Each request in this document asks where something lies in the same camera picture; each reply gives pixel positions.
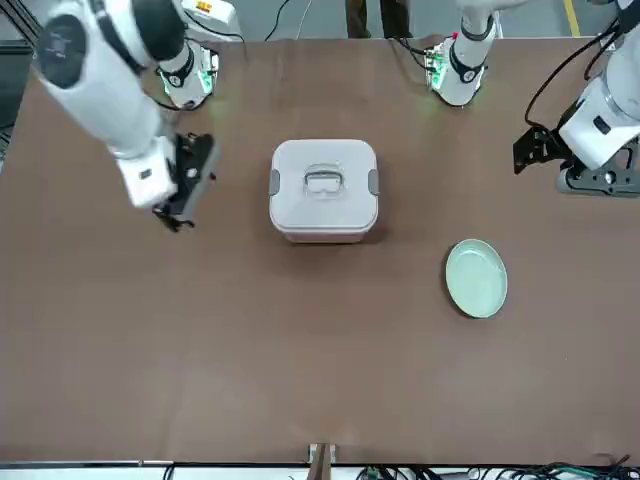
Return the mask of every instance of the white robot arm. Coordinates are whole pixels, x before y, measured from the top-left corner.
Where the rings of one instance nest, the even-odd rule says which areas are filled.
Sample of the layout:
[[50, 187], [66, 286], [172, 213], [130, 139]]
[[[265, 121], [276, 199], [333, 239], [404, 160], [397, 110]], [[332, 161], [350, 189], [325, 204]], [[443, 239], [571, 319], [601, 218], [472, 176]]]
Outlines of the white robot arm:
[[460, 33], [427, 51], [427, 82], [449, 105], [461, 107], [480, 88], [486, 59], [496, 37], [495, 12], [529, 0], [456, 0]]
[[[531, 122], [513, 145], [514, 171], [563, 160], [557, 186], [564, 193], [640, 196], [635, 170], [640, 135], [640, 0], [617, 0], [609, 33], [624, 35], [602, 73], [549, 130]], [[615, 157], [625, 154], [623, 165]]]
[[175, 134], [143, 92], [138, 75], [160, 65], [178, 107], [211, 93], [205, 51], [184, 38], [178, 0], [66, 0], [56, 5], [38, 47], [39, 77], [60, 105], [104, 141], [131, 203], [165, 225], [193, 225], [217, 149], [210, 135]]

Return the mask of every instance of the brown table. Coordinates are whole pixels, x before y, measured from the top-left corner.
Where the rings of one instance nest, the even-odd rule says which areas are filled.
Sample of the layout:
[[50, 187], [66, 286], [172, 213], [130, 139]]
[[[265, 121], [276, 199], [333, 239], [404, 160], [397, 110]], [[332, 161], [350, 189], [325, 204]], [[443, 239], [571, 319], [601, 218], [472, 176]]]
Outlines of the brown table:
[[[343, 462], [637, 462], [640, 203], [512, 173], [526, 104], [578, 42], [497, 42], [465, 110], [385, 41], [224, 48], [181, 125], [216, 135], [219, 181], [179, 235], [31, 78], [0, 177], [0, 459], [302, 461], [326, 441]], [[587, 60], [534, 118], [557, 120]], [[377, 152], [364, 244], [272, 228], [271, 155], [307, 137]], [[507, 265], [493, 320], [443, 290], [466, 237]]]

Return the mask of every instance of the plate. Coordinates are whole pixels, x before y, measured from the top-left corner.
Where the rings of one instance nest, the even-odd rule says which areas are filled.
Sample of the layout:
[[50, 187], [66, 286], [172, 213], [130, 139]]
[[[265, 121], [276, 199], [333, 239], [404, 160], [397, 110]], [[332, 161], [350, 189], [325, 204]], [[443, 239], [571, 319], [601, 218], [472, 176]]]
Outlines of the plate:
[[489, 318], [507, 298], [507, 269], [491, 245], [468, 239], [458, 243], [447, 259], [447, 288], [467, 315]]

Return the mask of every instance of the box lid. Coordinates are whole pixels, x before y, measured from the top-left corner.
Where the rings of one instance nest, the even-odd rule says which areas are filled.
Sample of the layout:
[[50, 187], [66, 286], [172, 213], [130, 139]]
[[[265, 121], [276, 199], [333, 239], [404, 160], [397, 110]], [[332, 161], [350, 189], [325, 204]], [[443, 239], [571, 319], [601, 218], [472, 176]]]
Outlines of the box lid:
[[273, 155], [269, 211], [283, 232], [362, 232], [378, 216], [378, 170], [361, 140], [289, 140]]

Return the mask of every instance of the metal bracket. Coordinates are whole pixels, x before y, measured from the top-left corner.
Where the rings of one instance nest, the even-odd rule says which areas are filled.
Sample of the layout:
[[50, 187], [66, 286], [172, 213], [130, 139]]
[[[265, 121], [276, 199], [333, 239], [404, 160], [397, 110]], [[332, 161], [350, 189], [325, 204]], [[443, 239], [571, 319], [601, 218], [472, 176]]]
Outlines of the metal bracket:
[[191, 214], [194, 201], [201, 193], [201, 182], [207, 178], [215, 180], [211, 160], [215, 141], [211, 135], [184, 137], [176, 135], [175, 169], [172, 176], [178, 191], [166, 202], [153, 208], [153, 213], [172, 232], [179, 232], [183, 225], [194, 228]]
[[[310, 445], [309, 445], [309, 463], [313, 463], [313, 458], [314, 458], [314, 456], [316, 455], [316, 453], [318, 452], [318, 448], [319, 448], [321, 445], [327, 445], [327, 444], [326, 444], [326, 443], [325, 443], [325, 444], [322, 444], [322, 443], [312, 443], [312, 444], [310, 444]], [[330, 448], [329, 448], [329, 452], [330, 452], [330, 454], [331, 454], [331, 463], [332, 463], [332, 464], [333, 464], [333, 463], [337, 463], [337, 460], [336, 460], [336, 458], [337, 458], [337, 457], [336, 457], [336, 446], [335, 446], [333, 443], [332, 443], [332, 444], [330, 444], [330, 445], [328, 445], [328, 446], [330, 447]]]

